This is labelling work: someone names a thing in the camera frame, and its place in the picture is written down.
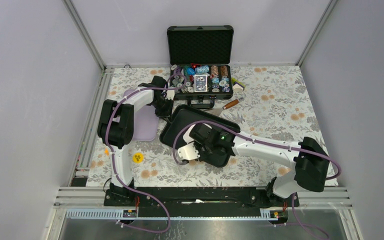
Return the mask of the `black baking tray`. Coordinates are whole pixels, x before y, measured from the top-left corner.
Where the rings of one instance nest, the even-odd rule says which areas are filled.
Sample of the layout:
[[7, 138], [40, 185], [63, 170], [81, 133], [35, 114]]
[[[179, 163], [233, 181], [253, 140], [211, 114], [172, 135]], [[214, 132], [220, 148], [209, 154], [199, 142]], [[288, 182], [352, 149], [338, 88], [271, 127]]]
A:
[[[234, 123], [230, 120], [224, 119], [222, 117], [208, 113], [207, 111], [202, 111], [191, 106], [182, 104], [174, 110], [172, 114], [171, 123], [167, 123], [164, 127], [162, 133], [159, 136], [159, 140], [166, 146], [174, 147], [175, 150], [194, 142], [191, 137], [190, 132], [196, 124], [205, 124], [211, 128], [221, 130], [221, 126], [224, 126], [236, 133], [240, 132], [240, 127], [237, 123]], [[200, 162], [205, 162], [209, 165], [212, 165], [217, 168], [223, 168], [227, 165], [230, 156], [213, 156], [208, 157], [204, 156], [202, 153], [198, 159]]]

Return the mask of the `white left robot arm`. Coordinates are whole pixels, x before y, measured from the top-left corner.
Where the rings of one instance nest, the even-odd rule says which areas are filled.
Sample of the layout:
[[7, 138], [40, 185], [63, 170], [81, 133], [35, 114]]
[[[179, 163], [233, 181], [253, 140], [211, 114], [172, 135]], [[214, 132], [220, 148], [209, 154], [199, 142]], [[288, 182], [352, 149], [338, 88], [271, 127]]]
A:
[[132, 160], [129, 158], [135, 114], [145, 106], [152, 106], [156, 117], [170, 120], [175, 91], [168, 87], [163, 77], [154, 76], [151, 83], [141, 83], [120, 101], [107, 99], [102, 105], [97, 135], [109, 148], [112, 168], [109, 189], [124, 206], [135, 200]]

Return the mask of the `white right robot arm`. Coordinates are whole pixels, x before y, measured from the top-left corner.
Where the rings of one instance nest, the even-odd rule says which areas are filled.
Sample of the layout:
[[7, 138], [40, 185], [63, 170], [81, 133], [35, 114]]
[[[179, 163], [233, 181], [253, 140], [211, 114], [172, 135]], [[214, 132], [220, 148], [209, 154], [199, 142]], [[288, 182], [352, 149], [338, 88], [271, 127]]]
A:
[[259, 158], [289, 168], [288, 173], [273, 178], [266, 187], [267, 201], [273, 206], [281, 205], [295, 192], [324, 191], [330, 163], [327, 153], [311, 137], [280, 141], [199, 122], [190, 126], [182, 138], [187, 144], [193, 144], [200, 161], [215, 167], [224, 167], [231, 156], [239, 156]]

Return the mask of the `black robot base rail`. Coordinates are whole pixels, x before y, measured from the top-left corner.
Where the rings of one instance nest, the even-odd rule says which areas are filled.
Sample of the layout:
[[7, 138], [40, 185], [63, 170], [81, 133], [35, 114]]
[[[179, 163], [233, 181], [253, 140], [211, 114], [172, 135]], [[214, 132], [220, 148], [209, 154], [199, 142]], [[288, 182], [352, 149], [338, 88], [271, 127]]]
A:
[[140, 207], [154, 207], [158, 203], [156, 197], [164, 205], [192, 204], [192, 203], [240, 203], [245, 206], [296, 207], [300, 205], [298, 196], [280, 198], [267, 193], [264, 187], [137, 187], [135, 191], [124, 187], [111, 187], [106, 190], [104, 206], [124, 207], [135, 206], [139, 200]]

